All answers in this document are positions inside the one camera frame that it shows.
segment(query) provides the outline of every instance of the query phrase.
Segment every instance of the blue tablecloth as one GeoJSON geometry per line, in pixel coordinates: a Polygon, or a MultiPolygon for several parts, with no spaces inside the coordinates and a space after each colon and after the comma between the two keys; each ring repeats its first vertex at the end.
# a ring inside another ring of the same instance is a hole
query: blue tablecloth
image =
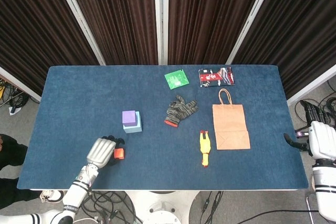
{"type": "Polygon", "coordinates": [[[201,88],[198,70],[211,66],[51,67],[19,188],[67,189],[95,140],[125,139],[125,159],[100,171],[93,189],[251,190],[308,186],[276,66],[232,65],[236,84],[226,86],[244,106],[250,150],[218,151],[212,104],[221,87],[201,88]],[[189,84],[169,89],[164,75],[183,69],[189,84]],[[198,101],[199,111],[174,128],[164,124],[176,94],[198,101]],[[142,132],[126,134],[122,111],[140,111],[142,132]],[[200,130],[208,130],[209,167],[201,164],[200,130]]]}

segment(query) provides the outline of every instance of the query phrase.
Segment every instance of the purple cube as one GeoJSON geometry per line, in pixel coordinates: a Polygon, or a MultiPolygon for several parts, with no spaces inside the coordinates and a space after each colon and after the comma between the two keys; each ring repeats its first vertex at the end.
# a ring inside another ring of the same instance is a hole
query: purple cube
{"type": "Polygon", "coordinates": [[[122,112],[122,124],[125,127],[128,126],[136,126],[137,125],[137,117],[135,114],[135,110],[130,110],[130,111],[123,111],[122,112]]]}

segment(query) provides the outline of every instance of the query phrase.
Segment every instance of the green snack bag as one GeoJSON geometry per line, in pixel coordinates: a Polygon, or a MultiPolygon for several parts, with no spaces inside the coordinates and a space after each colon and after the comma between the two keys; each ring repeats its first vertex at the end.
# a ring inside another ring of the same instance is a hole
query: green snack bag
{"type": "Polygon", "coordinates": [[[175,72],[167,73],[164,76],[168,82],[170,89],[175,89],[180,86],[189,84],[188,78],[185,75],[183,69],[175,71],[175,72]]]}

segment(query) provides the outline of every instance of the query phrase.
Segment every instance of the gray glove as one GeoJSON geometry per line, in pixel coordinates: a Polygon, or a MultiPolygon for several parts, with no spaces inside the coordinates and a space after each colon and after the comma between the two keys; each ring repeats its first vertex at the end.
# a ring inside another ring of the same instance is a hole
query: gray glove
{"type": "Polygon", "coordinates": [[[167,117],[164,122],[170,126],[177,127],[180,120],[183,120],[195,113],[198,110],[195,100],[185,104],[184,99],[180,96],[176,96],[177,101],[173,101],[169,104],[167,109],[167,117]]]}

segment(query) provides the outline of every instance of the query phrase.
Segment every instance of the brown curtain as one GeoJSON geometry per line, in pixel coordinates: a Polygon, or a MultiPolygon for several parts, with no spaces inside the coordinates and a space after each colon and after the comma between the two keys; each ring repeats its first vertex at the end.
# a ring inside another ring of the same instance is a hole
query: brown curtain
{"type": "Polygon", "coordinates": [[[54,65],[97,65],[65,0],[0,0],[1,66],[42,93],[54,65]]]}
{"type": "Polygon", "coordinates": [[[158,64],[154,0],[77,1],[107,64],[158,64]]]}
{"type": "Polygon", "coordinates": [[[234,64],[278,65],[287,98],[336,64],[336,0],[265,0],[234,64]]]}
{"type": "Polygon", "coordinates": [[[169,0],[169,64],[225,63],[255,0],[169,0]]]}

